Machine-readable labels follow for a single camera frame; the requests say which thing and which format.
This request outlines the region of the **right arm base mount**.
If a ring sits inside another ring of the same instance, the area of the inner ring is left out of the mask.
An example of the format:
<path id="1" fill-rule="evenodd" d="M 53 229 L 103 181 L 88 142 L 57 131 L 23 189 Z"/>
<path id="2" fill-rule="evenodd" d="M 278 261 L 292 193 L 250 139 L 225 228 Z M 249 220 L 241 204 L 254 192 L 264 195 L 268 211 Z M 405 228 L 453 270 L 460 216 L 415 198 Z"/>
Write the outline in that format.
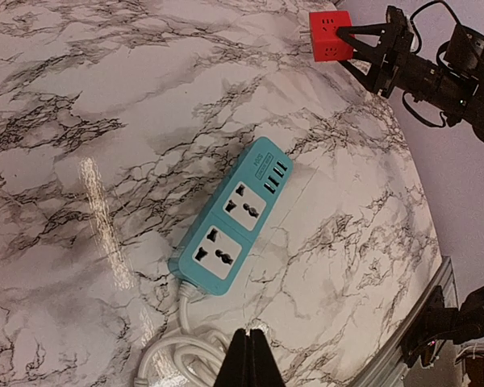
<path id="1" fill-rule="evenodd" d="M 432 362 L 437 341 L 459 345 L 484 337 L 484 286 L 470 293 L 462 305 L 447 307 L 443 289 L 436 286 L 400 342 L 403 363 L 412 368 Z"/>

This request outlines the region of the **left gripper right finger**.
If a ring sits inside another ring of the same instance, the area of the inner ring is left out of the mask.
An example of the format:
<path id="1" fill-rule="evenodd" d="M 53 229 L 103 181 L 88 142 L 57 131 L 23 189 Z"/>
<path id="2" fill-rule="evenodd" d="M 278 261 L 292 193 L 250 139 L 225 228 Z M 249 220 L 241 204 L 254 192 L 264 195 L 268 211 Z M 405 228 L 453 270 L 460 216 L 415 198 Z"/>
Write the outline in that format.
<path id="1" fill-rule="evenodd" d="M 284 387 L 273 353 L 262 330 L 249 333 L 248 385 L 254 387 Z"/>

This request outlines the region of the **teal power strip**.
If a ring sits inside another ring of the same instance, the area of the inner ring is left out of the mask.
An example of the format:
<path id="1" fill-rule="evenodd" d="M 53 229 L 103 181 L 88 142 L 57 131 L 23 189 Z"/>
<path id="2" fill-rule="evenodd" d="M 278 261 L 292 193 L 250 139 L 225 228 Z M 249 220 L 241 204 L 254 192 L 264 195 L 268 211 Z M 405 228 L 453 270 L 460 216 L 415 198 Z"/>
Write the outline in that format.
<path id="1" fill-rule="evenodd" d="M 292 171 L 291 159 L 269 138 L 249 144 L 170 255 L 169 271 L 208 294 L 224 295 Z"/>

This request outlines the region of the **red cube socket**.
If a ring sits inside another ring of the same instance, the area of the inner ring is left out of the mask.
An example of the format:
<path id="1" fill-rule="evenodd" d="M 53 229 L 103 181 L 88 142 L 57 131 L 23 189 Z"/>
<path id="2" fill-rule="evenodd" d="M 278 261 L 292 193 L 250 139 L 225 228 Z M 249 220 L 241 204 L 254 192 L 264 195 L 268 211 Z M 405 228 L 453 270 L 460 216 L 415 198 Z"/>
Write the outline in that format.
<path id="1" fill-rule="evenodd" d="M 353 58 L 353 48 L 336 34 L 339 27 L 351 27 L 346 10 L 309 13 L 309 34 L 315 62 L 343 61 Z"/>

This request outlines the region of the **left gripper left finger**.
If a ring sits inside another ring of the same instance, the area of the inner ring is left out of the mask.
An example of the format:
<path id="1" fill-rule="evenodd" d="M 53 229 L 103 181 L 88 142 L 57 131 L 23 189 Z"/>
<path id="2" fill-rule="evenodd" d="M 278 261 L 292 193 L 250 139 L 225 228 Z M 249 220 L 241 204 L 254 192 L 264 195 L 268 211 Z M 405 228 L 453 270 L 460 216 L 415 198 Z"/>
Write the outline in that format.
<path id="1" fill-rule="evenodd" d="M 252 345 L 250 336 L 243 328 L 238 329 L 224 357 L 215 380 L 215 387 L 250 386 L 250 356 Z"/>

